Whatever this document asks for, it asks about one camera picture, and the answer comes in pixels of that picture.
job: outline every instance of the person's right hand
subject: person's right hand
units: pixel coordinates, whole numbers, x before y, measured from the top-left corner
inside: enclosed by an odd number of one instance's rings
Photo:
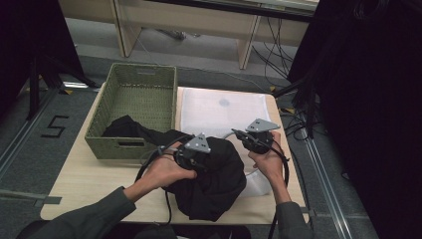
[[[280,149],[281,135],[279,132],[271,131],[273,135],[272,147],[283,154]],[[255,161],[254,168],[260,169],[260,171],[269,179],[270,183],[273,181],[279,181],[283,178],[283,162],[282,159],[272,150],[269,150],[265,154],[257,154],[256,152],[250,151],[248,156]]]

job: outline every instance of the gray sleeve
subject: gray sleeve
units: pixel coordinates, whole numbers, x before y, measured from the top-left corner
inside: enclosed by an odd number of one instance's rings
[[[285,202],[276,206],[280,238],[316,238],[305,222],[301,208],[296,202]]]
[[[120,187],[95,204],[55,218],[30,238],[102,238],[135,209]]]

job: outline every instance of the person's arm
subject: person's arm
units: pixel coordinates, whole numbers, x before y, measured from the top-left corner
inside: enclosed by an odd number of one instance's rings
[[[280,153],[283,153],[279,147],[281,135],[273,131],[274,143],[272,147]],[[302,214],[300,206],[292,201],[288,188],[283,178],[283,162],[282,159],[273,151],[265,154],[257,154],[250,151],[248,154],[255,161],[255,168],[268,178],[273,188],[274,199],[276,200],[276,214],[279,221],[280,238],[299,238],[308,239],[315,238],[313,231],[308,228]]]
[[[194,177],[195,171],[183,169],[171,155],[163,155],[130,187],[120,187],[95,204],[55,218],[30,238],[102,238],[136,209],[134,202],[150,191]]]

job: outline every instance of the basket handle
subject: basket handle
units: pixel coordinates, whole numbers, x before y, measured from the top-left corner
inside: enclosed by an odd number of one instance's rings
[[[141,137],[116,137],[114,142],[118,147],[146,147],[146,141]]]
[[[139,75],[155,76],[156,70],[155,68],[139,66],[136,68],[136,73]]]

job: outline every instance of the gray floor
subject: gray floor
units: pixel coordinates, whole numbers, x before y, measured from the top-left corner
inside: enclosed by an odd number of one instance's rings
[[[67,21],[86,75],[99,83],[106,80],[110,64],[124,61],[180,67],[180,86],[186,87],[266,92],[270,86],[288,84],[270,68],[266,72],[265,65],[255,54],[251,55],[248,68],[239,70],[236,41],[233,39],[193,37],[188,34],[184,41],[178,41],[155,30],[144,29],[131,56],[124,59],[119,55],[114,25],[73,19],[67,19]],[[268,51],[262,43],[254,45],[259,52],[267,56]],[[285,50],[293,57],[296,48],[286,47]],[[276,58],[271,58],[271,60],[277,63]],[[263,77],[264,75],[270,77],[271,83]],[[47,195],[95,96],[96,93],[91,91],[74,91],[71,95],[56,95],[46,106],[37,126],[1,178],[0,189],[32,193],[32,195]],[[292,96],[279,98],[279,106],[290,108]],[[0,134],[2,135],[0,151],[6,149],[25,123],[28,100],[28,93],[23,93],[10,113],[0,119]],[[58,119],[58,123],[66,129],[60,138],[41,137],[42,134],[55,133],[47,128],[53,116],[69,117]],[[282,120],[286,126],[294,119],[285,116]],[[340,175],[341,160],[335,153],[329,135],[324,131],[323,125],[318,125],[316,131],[315,141],[318,152],[340,208],[347,219],[352,238],[377,238],[353,186]],[[297,161],[296,167],[303,173],[303,178],[300,177],[303,192],[309,199],[310,209],[316,213],[316,216],[312,218],[316,235],[318,238],[341,238],[333,223],[305,142],[294,139],[292,135],[288,137],[288,140],[292,151],[297,156],[294,158]],[[14,238],[26,224],[39,219],[41,208],[35,205],[34,199],[0,197],[0,200],[0,238]],[[262,225],[248,227],[253,238],[267,238],[270,228]]]

